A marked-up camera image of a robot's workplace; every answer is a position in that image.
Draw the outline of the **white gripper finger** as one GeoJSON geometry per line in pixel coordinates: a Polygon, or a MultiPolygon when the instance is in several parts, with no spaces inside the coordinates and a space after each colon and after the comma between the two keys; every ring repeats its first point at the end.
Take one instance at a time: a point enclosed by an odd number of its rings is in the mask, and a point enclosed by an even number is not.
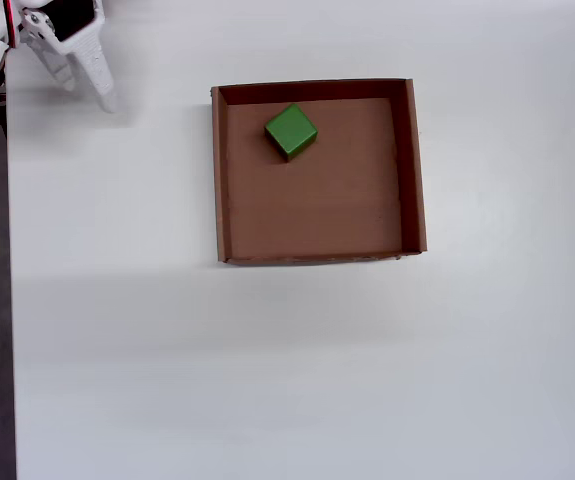
{"type": "Polygon", "coordinates": [[[100,42],[105,12],[103,3],[94,1],[95,19],[64,42],[56,39],[48,25],[47,16],[40,11],[42,6],[51,1],[21,1],[21,40],[25,44],[30,40],[43,41],[65,56],[74,71],[76,86],[78,78],[85,77],[93,88],[100,107],[106,112],[114,112],[117,108],[115,83],[100,42]]]}
{"type": "Polygon", "coordinates": [[[30,40],[27,45],[47,69],[51,77],[66,91],[72,92],[76,87],[74,71],[65,56],[57,53],[47,43],[30,40]]]}

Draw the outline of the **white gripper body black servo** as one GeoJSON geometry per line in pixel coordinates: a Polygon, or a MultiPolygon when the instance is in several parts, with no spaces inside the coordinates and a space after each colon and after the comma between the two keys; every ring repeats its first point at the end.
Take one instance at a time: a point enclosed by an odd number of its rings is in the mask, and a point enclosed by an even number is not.
{"type": "Polygon", "coordinates": [[[64,42],[95,19],[94,0],[53,0],[40,8],[56,39],[64,42]]]}

